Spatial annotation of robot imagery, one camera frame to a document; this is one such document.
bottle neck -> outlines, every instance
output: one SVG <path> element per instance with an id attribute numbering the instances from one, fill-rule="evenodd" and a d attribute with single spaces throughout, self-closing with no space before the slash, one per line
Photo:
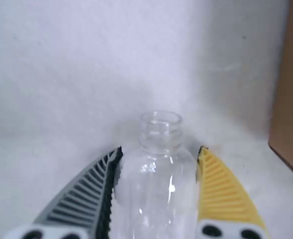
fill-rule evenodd
<path id="1" fill-rule="evenodd" d="M 169 154 L 182 145 L 182 118 L 173 112 L 154 111 L 141 116 L 139 143 L 157 154 Z"/>

white backdrop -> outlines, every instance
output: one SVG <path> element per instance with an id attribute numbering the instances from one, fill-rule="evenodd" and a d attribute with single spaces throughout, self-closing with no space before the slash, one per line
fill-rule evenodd
<path id="1" fill-rule="evenodd" d="M 274 238 L 293 238 L 293 173 L 267 137 L 286 0 L 0 0 L 0 235 L 31 222 L 151 109 L 180 113 Z"/>

brown cardboard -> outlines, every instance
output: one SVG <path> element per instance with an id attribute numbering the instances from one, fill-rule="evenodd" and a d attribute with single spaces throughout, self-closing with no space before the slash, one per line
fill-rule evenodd
<path id="1" fill-rule="evenodd" d="M 293 0 L 290 3 L 269 145 L 293 168 Z"/>

screw hole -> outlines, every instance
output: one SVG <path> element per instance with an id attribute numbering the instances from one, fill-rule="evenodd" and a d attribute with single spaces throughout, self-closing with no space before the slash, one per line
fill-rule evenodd
<path id="1" fill-rule="evenodd" d="M 212 225 L 203 227 L 202 233 L 213 238 L 221 237 L 221 230 Z"/>
<path id="2" fill-rule="evenodd" d="M 42 232 L 39 230 L 32 230 L 22 237 L 22 239 L 41 239 L 41 238 L 42 238 Z"/>
<path id="3" fill-rule="evenodd" d="M 65 235 L 61 239 L 80 239 L 80 237 L 77 234 L 71 233 L 71 234 Z"/>
<path id="4" fill-rule="evenodd" d="M 243 230 L 241 232 L 241 236 L 244 239 L 261 239 L 258 233 L 252 231 L 252 230 Z"/>

clear plastic bottle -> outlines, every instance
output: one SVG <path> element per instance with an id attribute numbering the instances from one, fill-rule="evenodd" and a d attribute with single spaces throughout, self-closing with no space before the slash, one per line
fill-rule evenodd
<path id="1" fill-rule="evenodd" d="M 197 163 L 182 147 L 181 123 L 172 112 L 141 116 L 139 146 L 116 172 L 111 239 L 195 238 Z"/>

